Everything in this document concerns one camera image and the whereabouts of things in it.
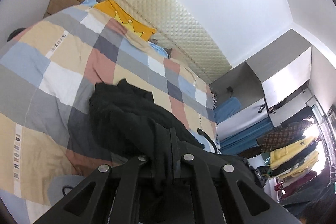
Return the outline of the checkered patchwork duvet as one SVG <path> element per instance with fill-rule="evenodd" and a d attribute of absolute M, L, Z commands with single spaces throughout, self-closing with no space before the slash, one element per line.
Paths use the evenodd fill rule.
<path fill-rule="evenodd" d="M 33 223 L 50 208 L 54 178 L 121 164 L 95 143 L 88 116 L 96 83 L 121 79 L 151 92 L 191 133 L 201 128 L 197 139 L 211 149 L 209 86 L 98 9 L 69 7 L 2 47 L 1 199 L 17 223 Z"/>

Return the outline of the hanging clothes rack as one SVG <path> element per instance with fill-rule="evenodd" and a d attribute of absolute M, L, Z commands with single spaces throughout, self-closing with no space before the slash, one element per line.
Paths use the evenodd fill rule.
<path fill-rule="evenodd" d="M 321 124 L 314 108 L 306 106 L 278 127 L 256 138 L 256 144 L 238 153 L 246 159 L 261 156 L 262 177 L 273 180 L 280 201 L 293 196 L 325 170 Z"/>

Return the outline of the blue curtain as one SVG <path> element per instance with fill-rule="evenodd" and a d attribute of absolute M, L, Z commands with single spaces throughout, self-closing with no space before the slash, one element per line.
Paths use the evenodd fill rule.
<path fill-rule="evenodd" d="M 265 118 L 255 125 L 250 126 L 235 135 L 225 138 L 220 142 L 220 151 L 226 155 L 237 155 L 242 151 L 257 146 L 257 138 L 265 135 L 273 129 L 270 118 Z"/>

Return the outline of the yellow pillow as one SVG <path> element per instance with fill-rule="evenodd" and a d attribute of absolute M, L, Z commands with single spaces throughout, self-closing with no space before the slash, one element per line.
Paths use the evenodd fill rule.
<path fill-rule="evenodd" d="M 133 32 L 146 42 L 157 32 L 156 29 L 134 19 L 114 0 L 104 0 L 94 5 L 94 8 L 109 15 L 128 31 Z"/>

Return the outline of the light blue cloth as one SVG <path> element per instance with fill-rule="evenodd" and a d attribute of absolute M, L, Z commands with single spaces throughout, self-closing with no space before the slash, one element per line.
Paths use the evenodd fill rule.
<path fill-rule="evenodd" d="M 152 43 L 152 42 L 148 42 L 148 44 L 159 55 L 161 55 L 162 57 L 167 58 L 167 59 L 169 58 L 169 54 L 167 53 L 167 51 L 164 48 L 162 48 L 161 46 L 159 46 L 155 43 Z"/>

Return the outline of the black puffer jacket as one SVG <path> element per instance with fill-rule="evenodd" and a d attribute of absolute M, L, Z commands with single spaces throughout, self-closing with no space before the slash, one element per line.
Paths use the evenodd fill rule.
<path fill-rule="evenodd" d="M 171 112 L 154 103 L 153 94 L 129 84 L 97 83 L 89 100 L 89 119 L 96 143 L 124 158 L 147 157 L 157 180 L 173 175 L 171 134 L 178 142 L 204 149 Z"/>

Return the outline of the cream quilted headboard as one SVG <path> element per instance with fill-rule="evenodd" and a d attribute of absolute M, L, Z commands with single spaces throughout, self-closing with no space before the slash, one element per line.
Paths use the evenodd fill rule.
<path fill-rule="evenodd" d="M 114 0 L 137 21 L 154 28 L 161 47 L 177 50 L 205 83 L 222 77 L 232 66 L 213 38 L 177 0 Z"/>

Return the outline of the grey wardrobe cabinet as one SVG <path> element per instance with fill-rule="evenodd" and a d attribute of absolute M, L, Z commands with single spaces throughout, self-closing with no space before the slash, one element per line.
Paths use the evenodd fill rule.
<path fill-rule="evenodd" d="M 241 110 L 218 125 L 222 137 L 268 117 L 270 109 L 292 99 L 310 80 L 312 45 L 294 30 L 271 42 L 210 84 L 216 107 L 236 97 Z"/>

